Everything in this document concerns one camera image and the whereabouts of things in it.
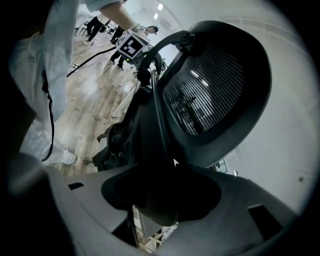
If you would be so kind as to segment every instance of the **person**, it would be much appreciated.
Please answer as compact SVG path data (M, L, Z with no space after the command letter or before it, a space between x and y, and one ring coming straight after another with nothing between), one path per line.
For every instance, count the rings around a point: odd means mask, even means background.
M111 22L111 19L109 19L109 20L106 22L106 24L104 24L106 28L109 27L109 23L110 23L110 22Z
M104 24L108 25L109 22L110 20L107 17L105 17L102 13L90 20L86 25L86 36L89 38L88 40L84 41L83 44L89 44L92 41L92 39L95 38L99 30L105 26Z
M52 144L51 117L56 122L67 107L66 79L80 1L89 11L100 11L122 28L144 36L141 25L120 0L51 0L40 2L37 8L28 1L21 2L17 12L21 17L27 14L29 20L9 38L13 47L8 52L8 71L36 114L20 151L45 163L72 164L76 160L57 141Z
M122 27L118 26L118 27L116 28L116 30L115 30L112 38L111 38L111 43L112 43L113 45L115 45L116 42L118 41L117 39L118 39L119 37L121 37L124 32L125 32L125 30L124 30Z
M147 37L149 34L156 34L158 33L159 29L157 26L148 26L145 31L144 31L144 34L145 36ZM116 67L118 69L120 69L121 71L124 71L124 68L123 68L123 65L124 65L124 61L125 59L120 55L120 53L116 50L115 53L111 56L110 58L110 62L114 65L115 64L115 60L117 58L119 58L119 61L118 61L118 64L116 65Z

